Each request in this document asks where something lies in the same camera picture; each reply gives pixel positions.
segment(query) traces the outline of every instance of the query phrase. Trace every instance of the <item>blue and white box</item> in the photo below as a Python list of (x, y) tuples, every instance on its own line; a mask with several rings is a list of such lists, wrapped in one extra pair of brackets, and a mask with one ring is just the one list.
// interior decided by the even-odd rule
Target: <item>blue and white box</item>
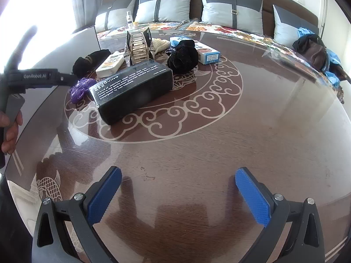
[[(175, 47), (178, 45), (180, 41), (183, 41), (185, 39), (191, 39), (191, 38), (180, 37), (180, 36), (171, 37), (170, 38), (171, 46)], [(209, 63), (219, 62), (220, 52), (218, 50), (215, 50), (212, 47), (209, 47), (196, 40), (194, 40), (194, 42), (195, 42), (195, 48), (199, 54), (200, 63), (209, 64)]]

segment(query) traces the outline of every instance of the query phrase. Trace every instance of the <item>black bag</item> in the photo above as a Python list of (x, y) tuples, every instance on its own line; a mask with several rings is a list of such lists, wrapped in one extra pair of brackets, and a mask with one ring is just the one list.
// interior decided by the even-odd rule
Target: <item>black bag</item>
[(321, 71), (327, 62), (327, 48), (322, 39), (316, 34), (300, 37), (292, 45), (294, 50), (316, 70)]

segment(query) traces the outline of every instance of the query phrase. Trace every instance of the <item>purple toy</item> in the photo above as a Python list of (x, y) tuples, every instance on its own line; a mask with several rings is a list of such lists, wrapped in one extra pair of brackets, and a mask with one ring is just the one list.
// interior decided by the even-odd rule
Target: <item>purple toy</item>
[(76, 104), (82, 100), (85, 92), (87, 92), (89, 88), (96, 83), (96, 80), (91, 78), (82, 78), (79, 80), (75, 86), (70, 88), (72, 104)]

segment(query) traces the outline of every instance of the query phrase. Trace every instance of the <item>gray and white pillow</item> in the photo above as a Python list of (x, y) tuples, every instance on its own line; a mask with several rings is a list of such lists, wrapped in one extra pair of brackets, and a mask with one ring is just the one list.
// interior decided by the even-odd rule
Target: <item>gray and white pillow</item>
[(183, 22), (189, 20), (190, 0), (139, 0), (135, 21)]
[(263, 35), (263, 0), (202, 0), (202, 3), (203, 22)]
[(135, 0), (115, 0), (111, 4), (103, 4), (95, 19), (96, 32), (111, 30), (127, 25), (127, 11), (133, 15)]
[(313, 31), (315, 34), (319, 33), (318, 27), (301, 19), (297, 15), (273, 5), (274, 22), (276, 27), (274, 29), (274, 40), (282, 45), (292, 48), (294, 41), (299, 39), (298, 29), (306, 28)]

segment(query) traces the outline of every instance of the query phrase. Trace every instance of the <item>black glove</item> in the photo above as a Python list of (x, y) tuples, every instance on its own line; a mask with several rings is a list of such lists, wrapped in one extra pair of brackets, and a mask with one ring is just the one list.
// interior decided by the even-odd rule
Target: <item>black glove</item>
[(96, 70), (110, 55), (111, 52), (108, 49), (102, 49), (90, 53), (86, 58), (79, 57), (73, 65), (72, 72), (78, 79), (82, 79)]
[(173, 74), (184, 74), (196, 67), (199, 54), (195, 49), (192, 39), (180, 41), (176, 46), (175, 52), (167, 60), (167, 66)]

